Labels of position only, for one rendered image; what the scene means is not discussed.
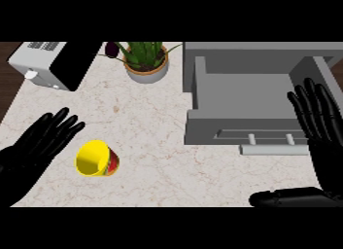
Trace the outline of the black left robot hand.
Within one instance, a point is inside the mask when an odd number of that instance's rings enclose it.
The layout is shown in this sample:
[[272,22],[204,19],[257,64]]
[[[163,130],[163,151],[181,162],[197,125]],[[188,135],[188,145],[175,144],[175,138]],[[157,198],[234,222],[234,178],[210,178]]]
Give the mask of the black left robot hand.
[[46,113],[15,144],[0,151],[0,207],[11,207],[27,195],[53,158],[85,128],[70,108]]

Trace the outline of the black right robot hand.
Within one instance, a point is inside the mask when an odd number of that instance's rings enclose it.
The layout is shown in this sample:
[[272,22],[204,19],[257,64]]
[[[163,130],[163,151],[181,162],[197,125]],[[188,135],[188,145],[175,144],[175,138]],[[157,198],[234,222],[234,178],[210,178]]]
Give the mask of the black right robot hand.
[[315,187],[257,192],[255,207],[343,207],[343,118],[322,84],[311,78],[287,92],[308,138],[320,189]]

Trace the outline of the yellow cup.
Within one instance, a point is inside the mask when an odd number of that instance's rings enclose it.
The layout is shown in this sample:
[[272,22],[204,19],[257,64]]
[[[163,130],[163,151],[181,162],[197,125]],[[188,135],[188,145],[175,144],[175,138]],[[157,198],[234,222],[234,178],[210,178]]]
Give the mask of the yellow cup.
[[120,167],[120,158],[102,140],[86,142],[74,158],[74,167],[86,177],[111,176]]

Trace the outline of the grey open drawer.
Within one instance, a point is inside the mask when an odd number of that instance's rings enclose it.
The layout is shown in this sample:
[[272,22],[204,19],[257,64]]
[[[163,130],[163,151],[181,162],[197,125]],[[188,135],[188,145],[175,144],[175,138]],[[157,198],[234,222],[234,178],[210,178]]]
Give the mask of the grey open drawer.
[[333,96],[343,117],[343,92],[322,57],[303,57],[283,74],[210,74],[207,59],[194,62],[192,109],[187,111],[184,143],[240,145],[306,142],[287,93],[312,79]]

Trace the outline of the grey drawer cabinet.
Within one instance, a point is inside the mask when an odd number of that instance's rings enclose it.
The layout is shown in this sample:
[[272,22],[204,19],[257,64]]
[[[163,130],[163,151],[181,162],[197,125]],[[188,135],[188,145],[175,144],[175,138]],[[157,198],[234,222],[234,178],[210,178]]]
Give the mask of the grey drawer cabinet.
[[206,58],[212,74],[286,74],[306,56],[328,67],[343,58],[343,42],[185,42],[182,90],[191,92],[195,58]]

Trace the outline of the grey and black microwave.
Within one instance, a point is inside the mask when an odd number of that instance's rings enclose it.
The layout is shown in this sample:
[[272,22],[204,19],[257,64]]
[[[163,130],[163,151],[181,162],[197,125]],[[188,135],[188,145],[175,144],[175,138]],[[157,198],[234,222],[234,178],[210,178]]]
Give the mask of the grey and black microwave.
[[8,63],[36,85],[76,91],[101,42],[22,42]]

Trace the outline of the dark purple eggplant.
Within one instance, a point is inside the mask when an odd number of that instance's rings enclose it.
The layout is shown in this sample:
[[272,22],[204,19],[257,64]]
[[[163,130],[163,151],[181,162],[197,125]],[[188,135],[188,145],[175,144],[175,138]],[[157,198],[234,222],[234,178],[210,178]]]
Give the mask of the dark purple eggplant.
[[108,42],[105,45],[105,56],[110,58],[117,58],[120,53],[120,47],[114,42]]

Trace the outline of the potted green plant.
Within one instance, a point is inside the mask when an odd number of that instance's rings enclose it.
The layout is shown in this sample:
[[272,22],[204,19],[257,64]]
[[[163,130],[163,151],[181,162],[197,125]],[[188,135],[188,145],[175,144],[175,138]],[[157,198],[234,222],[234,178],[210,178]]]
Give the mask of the potted green plant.
[[119,57],[113,58],[123,63],[129,78],[139,84],[154,84],[169,72],[169,53],[178,48],[167,49],[161,42],[127,42],[127,48],[120,42]]

